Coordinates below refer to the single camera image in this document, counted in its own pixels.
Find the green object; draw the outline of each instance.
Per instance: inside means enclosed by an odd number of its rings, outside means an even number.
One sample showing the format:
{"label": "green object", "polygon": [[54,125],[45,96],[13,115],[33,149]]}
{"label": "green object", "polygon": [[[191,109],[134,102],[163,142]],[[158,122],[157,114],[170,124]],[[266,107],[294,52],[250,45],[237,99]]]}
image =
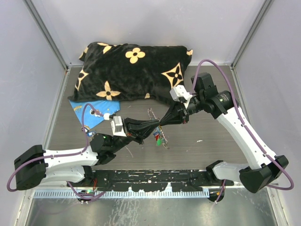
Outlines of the green object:
{"label": "green object", "polygon": [[157,140],[157,146],[160,146],[162,144],[162,140],[161,139],[158,139]]}

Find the black pillow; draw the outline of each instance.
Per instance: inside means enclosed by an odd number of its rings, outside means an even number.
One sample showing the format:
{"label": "black pillow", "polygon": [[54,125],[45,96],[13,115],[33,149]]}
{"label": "black pillow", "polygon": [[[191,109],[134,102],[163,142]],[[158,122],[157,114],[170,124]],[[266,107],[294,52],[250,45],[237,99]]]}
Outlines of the black pillow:
{"label": "black pillow", "polygon": [[152,98],[170,104],[170,89],[184,85],[192,50],[184,46],[108,45],[93,42],[79,57],[84,61],[71,101]]}

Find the blue cloth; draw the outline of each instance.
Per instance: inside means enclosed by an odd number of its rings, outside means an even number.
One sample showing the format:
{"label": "blue cloth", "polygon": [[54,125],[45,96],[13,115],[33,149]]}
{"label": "blue cloth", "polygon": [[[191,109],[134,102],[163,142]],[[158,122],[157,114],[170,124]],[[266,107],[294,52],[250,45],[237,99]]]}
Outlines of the blue cloth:
{"label": "blue cloth", "polygon": [[[92,102],[73,102],[70,101],[70,104],[81,123],[81,115],[83,112],[83,108],[86,103],[90,103],[96,110],[100,113],[110,113],[110,115],[114,114],[115,112],[120,110],[120,103],[119,101],[108,101],[108,100],[97,100]],[[93,127],[97,126],[99,123],[103,121],[103,117],[95,114],[90,106],[86,107],[85,114],[84,114],[84,123],[85,128],[90,130]]]}

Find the wooden floor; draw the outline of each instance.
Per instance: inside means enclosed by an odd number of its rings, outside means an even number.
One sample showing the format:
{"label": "wooden floor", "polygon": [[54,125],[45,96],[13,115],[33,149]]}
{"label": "wooden floor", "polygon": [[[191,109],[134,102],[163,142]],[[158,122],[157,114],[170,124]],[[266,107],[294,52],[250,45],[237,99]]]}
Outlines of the wooden floor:
{"label": "wooden floor", "polygon": [[[230,68],[227,66],[222,68],[228,75],[232,86],[235,87]],[[201,69],[212,75],[219,91],[229,90],[216,68],[203,66]],[[49,149],[51,150],[75,149],[85,145],[80,122],[67,99],[73,94],[74,84],[80,70],[81,68],[71,69],[50,142]],[[195,66],[190,66],[185,72],[184,81],[188,91],[191,89],[190,78],[194,75],[195,70]],[[124,101],[121,102],[121,110],[117,112],[117,115],[124,118],[149,120],[147,114],[149,107],[159,118],[162,118],[168,110],[168,106],[155,100]],[[100,123],[94,129],[100,133],[112,134],[108,121]],[[150,136],[144,141],[144,145],[130,143],[127,147],[131,153],[126,148],[122,148],[116,153],[117,157],[114,160],[106,165],[96,166],[95,169],[203,170],[216,160],[246,163],[244,155],[226,129],[205,112],[192,115],[188,124],[165,126],[163,132],[169,141],[169,150],[163,146],[156,146],[154,137]]]}

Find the metal chain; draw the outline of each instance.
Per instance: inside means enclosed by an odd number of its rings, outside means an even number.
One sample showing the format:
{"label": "metal chain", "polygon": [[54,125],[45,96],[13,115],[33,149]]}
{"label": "metal chain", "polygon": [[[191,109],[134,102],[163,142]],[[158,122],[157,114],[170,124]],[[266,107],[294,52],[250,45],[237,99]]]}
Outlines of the metal chain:
{"label": "metal chain", "polygon": [[[152,108],[149,108],[147,109],[147,113],[149,114],[149,117],[151,120],[155,120],[155,119],[159,119],[155,116],[155,113],[153,112]],[[162,130],[162,127],[161,126],[158,126],[159,127],[159,130],[161,132],[161,137],[162,137],[162,145],[164,146],[164,148],[166,149],[169,149],[169,146],[168,146],[168,140],[166,139],[166,137],[164,136],[164,133],[163,133],[163,130]]]}

